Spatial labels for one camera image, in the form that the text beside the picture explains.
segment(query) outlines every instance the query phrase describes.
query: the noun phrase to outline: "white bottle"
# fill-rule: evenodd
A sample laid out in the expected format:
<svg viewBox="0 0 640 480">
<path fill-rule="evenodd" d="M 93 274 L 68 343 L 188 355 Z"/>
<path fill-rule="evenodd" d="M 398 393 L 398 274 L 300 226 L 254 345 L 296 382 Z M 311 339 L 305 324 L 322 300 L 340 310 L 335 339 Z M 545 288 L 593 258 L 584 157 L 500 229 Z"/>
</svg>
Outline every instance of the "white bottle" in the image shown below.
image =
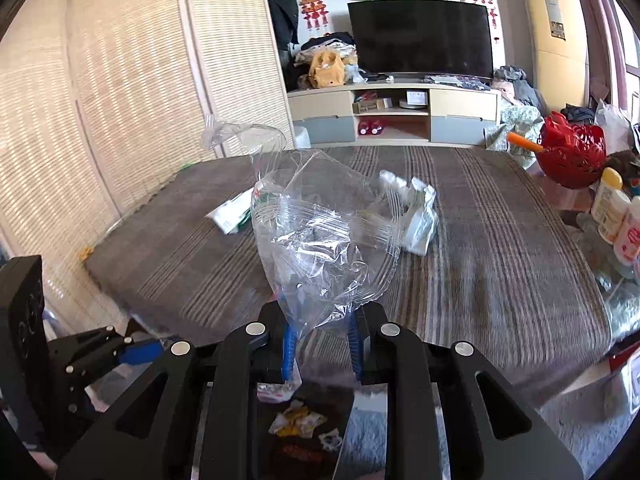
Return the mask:
<svg viewBox="0 0 640 480">
<path fill-rule="evenodd" d="M 640 196 L 635 196 L 626 212 L 625 221 L 613 244 L 618 261 L 630 266 L 640 254 Z"/>
<path fill-rule="evenodd" d="M 609 207 L 598 227 L 600 236 L 607 244 L 613 244 L 616 241 L 630 204 L 629 197 L 619 189 L 615 190 L 609 198 Z"/>
<path fill-rule="evenodd" d="M 602 171 L 596 198 L 591 206 L 591 216 L 598 224 L 604 220 L 604 213 L 607 212 L 609 207 L 611 195 L 617 189 L 622 189 L 622 177 L 613 168 L 605 168 Z"/>
</svg>

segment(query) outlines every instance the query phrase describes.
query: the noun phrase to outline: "brown tablecloth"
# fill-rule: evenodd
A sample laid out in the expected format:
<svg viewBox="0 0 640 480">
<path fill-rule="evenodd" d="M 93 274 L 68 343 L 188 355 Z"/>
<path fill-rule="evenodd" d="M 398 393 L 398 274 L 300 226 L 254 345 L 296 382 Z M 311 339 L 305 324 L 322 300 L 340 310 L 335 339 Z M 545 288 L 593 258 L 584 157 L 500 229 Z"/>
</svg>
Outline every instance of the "brown tablecloth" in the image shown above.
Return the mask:
<svg viewBox="0 0 640 480">
<path fill-rule="evenodd" d="M 440 214 L 426 257 L 403 253 L 380 299 L 425 341 L 464 339 L 539 404 L 610 345 L 602 298 L 580 251 L 527 174 L 506 154 L 425 147 L 333 148 L 367 175 L 432 184 Z M 247 157 L 203 162 L 127 218 L 86 266 L 123 307 L 194 343 L 255 319 L 271 297 L 251 228 L 223 235 L 206 213 L 248 189 Z M 343 339 L 312 333 L 299 345 L 303 376 L 348 375 Z"/>
</svg>

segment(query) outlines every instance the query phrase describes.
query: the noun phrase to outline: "curved television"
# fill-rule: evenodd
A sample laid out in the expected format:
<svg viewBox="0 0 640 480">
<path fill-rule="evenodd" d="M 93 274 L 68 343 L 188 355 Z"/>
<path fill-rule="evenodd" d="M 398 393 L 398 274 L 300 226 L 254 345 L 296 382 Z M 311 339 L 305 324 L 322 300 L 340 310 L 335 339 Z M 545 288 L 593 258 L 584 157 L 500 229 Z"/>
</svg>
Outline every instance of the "curved television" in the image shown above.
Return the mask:
<svg viewBox="0 0 640 480">
<path fill-rule="evenodd" d="M 450 0 L 370 0 L 349 4 L 358 64 L 374 73 L 492 78 L 486 8 Z"/>
</svg>

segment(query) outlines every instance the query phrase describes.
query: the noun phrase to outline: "orange handle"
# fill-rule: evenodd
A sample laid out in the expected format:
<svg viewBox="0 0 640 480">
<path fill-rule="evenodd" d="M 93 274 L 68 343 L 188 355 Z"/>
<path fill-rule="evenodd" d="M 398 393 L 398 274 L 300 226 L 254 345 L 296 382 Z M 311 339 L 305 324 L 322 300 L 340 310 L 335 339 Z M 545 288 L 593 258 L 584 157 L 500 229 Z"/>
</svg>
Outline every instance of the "orange handle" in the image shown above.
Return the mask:
<svg viewBox="0 0 640 480">
<path fill-rule="evenodd" d="M 507 134 L 507 142 L 515 144 L 520 148 L 524 148 L 525 150 L 529 150 L 530 152 L 534 153 L 540 153 L 542 150 L 544 150 L 542 144 L 531 142 L 529 139 L 525 139 L 523 136 L 520 136 L 515 132 L 509 132 Z"/>
</svg>

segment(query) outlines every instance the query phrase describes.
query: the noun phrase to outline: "tv stand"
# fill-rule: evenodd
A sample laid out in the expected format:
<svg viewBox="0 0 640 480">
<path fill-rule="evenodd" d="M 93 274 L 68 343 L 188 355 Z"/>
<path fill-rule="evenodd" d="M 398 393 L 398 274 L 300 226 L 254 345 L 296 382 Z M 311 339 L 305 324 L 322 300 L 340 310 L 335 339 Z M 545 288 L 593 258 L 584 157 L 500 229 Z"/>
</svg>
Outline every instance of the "tv stand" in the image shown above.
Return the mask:
<svg viewBox="0 0 640 480">
<path fill-rule="evenodd" d="M 424 91 L 426 108 L 385 108 L 357 113 L 353 102 L 364 91 L 379 98 L 407 90 Z M 393 83 L 372 81 L 332 88 L 289 92 L 295 126 L 309 132 L 312 146 L 455 146 L 484 147 L 484 130 L 500 121 L 500 92 L 479 91 L 395 77 Z M 378 136 L 360 136 L 358 124 L 380 117 L 386 124 Z"/>
</svg>

